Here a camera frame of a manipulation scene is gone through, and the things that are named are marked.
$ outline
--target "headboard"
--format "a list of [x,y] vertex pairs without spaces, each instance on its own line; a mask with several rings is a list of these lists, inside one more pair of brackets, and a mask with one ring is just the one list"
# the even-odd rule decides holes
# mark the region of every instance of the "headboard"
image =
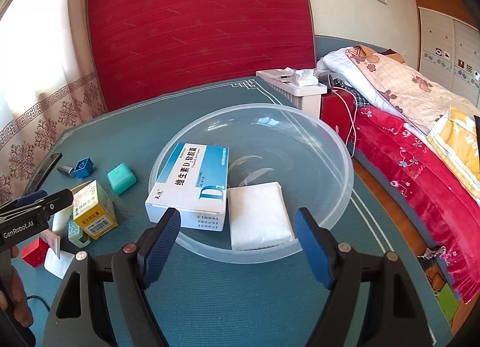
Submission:
[[384,48],[380,48],[379,46],[372,45],[365,42],[352,41],[351,39],[345,39],[345,38],[316,35],[315,36],[315,61],[320,60],[320,58],[330,53],[331,51],[338,50],[341,48],[347,48],[348,46],[355,46],[355,45],[365,45],[379,53],[386,51],[386,49]]

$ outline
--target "white cable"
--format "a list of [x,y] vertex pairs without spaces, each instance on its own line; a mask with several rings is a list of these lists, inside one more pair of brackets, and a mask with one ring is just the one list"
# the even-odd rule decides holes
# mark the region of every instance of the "white cable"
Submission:
[[[354,118],[352,118],[352,114],[350,112],[350,109],[349,109],[349,106],[347,105],[347,102],[345,102],[345,100],[339,95],[337,94],[337,92],[335,92],[333,90],[333,88],[335,89],[341,89],[341,90],[344,90],[346,92],[348,92],[351,96],[353,96],[354,100],[355,100],[355,114],[354,114]],[[352,149],[352,154],[350,155],[350,157],[353,157],[353,154],[355,153],[355,145],[357,144],[357,130],[355,129],[355,119],[357,119],[357,97],[352,94],[350,91],[346,90],[346,89],[343,89],[343,88],[338,88],[338,87],[333,87],[332,88],[332,92],[337,95],[343,102],[343,104],[345,105],[346,107],[346,111],[349,113],[349,117],[350,117],[350,123],[352,124],[351,127],[350,127],[350,131],[349,131],[349,135],[346,137],[346,141],[348,142],[349,140],[349,137],[350,137],[350,134],[352,132],[352,129],[353,129],[353,136],[354,136],[354,139],[353,139],[353,149]]]

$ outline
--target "barcode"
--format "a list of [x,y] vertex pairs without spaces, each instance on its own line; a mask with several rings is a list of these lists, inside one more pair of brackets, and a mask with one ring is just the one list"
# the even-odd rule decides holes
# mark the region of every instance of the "barcode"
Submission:
[[89,231],[93,236],[101,233],[107,229],[112,223],[105,216],[100,217],[93,224],[88,225],[85,229]]

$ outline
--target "white square napkin pack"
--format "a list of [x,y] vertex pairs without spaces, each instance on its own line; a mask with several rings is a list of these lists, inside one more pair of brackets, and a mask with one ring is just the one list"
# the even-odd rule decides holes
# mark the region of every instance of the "white square napkin pack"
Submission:
[[235,187],[226,193],[233,250],[266,248],[295,238],[278,182]]

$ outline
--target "teal tablecloth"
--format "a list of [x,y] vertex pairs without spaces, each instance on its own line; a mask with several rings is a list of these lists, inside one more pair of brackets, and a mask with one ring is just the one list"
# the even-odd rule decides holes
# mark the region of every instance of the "teal tablecloth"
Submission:
[[[256,102],[291,105],[254,77],[164,95],[65,132],[51,153],[61,152],[61,163],[70,166],[87,156],[92,159],[95,171],[86,179],[99,180],[113,199],[120,223],[86,249],[93,255],[115,252],[152,226],[144,206],[148,177],[157,155],[179,130],[215,110]],[[138,182],[116,196],[107,173],[121,162],[132,169]],[[42,188],[53,193],[80,182],[54,170]],[[332,232],[338,241],[349,242],[364,253],[381,255],[389,249],[399,253],[421,296],[435,345],[447,344],[450,328],[421,267],[390,217],[356,175],[350,204]],[[21,260],[14,264],[27,293],[51,303],[60,280],[42,266],[35,270]],[[362,286],[348,346],[356,344],[367,291],[368,286]],[[128,346],[114,286],[107,285],[106,292],[117,341]],[[160,280],[147,296],[172,347],[301,347],[328,292],[315,281],[303,253],[270,263],[237,265],[202,258],[175,244]],[[47,313],[39,302],[30,305],[35,318],[32,329],[40,345]]]

